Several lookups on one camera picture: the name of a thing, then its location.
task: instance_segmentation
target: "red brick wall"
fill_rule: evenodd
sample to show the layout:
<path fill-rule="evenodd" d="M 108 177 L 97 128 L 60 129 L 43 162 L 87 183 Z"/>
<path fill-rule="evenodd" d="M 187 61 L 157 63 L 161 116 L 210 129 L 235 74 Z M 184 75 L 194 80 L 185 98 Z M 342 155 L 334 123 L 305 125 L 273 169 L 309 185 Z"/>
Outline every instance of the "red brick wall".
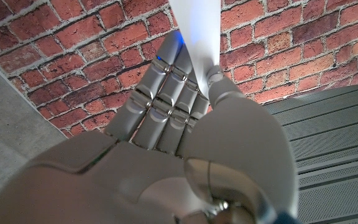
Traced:
<path fill-rule="evenodd" d="M 358 0 L 224 0 L 221 27 L 259 103 L 358 84 Z M 0 0 L 0 70 L 67 136 L 103 129 L 174 29 L 167 0 Z"/>

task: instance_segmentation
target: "metal floor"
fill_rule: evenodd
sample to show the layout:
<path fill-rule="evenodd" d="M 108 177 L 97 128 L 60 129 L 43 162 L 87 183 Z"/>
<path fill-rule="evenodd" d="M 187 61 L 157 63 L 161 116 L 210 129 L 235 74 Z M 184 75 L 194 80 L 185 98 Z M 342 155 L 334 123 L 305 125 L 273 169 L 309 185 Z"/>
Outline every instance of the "metal floor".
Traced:
<path fill-rule="evenodd" d="M 358 223 L 358 85 L 264 106 L 296 158 L 303 223 Z"/>

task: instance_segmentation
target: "gray robotic arm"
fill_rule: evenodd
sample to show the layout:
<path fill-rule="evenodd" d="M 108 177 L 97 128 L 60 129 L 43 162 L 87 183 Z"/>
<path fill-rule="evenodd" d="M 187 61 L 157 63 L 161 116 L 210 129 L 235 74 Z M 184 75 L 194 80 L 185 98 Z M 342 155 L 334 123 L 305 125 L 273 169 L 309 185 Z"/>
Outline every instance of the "gray robotic arm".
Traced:
<path fill-rule="evenodd" d="M 218 66 L 206 77 L 214 109 L 207 115 L 183 39 L 168 34 L 104 134 L 90 131 L 49 149 L 1 190 L 0 223 L 296 217 L 295 165 L 281 126 Z"/>

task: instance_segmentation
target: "white tube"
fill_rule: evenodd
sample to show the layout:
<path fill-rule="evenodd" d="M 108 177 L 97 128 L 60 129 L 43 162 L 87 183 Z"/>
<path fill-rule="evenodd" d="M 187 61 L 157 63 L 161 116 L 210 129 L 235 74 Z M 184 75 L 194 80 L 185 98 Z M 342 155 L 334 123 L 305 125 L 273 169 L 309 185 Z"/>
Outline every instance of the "white tube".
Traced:
<path fill-rule="evenodd" d="M 190 54 L 198 86 L 208 96 L 206 74 L 219 65 L 221 0 L 169 0 Z"/>

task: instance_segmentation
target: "gray wall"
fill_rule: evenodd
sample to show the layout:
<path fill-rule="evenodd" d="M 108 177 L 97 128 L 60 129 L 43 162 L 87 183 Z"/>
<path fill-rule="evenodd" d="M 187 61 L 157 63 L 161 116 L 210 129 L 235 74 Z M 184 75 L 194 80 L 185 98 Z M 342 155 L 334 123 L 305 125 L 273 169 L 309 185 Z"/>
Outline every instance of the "gray wall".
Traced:
<path fill-rule="evenodd" d="M 29 159 L 64 139 L 0 74 L 0 188 Z"/>

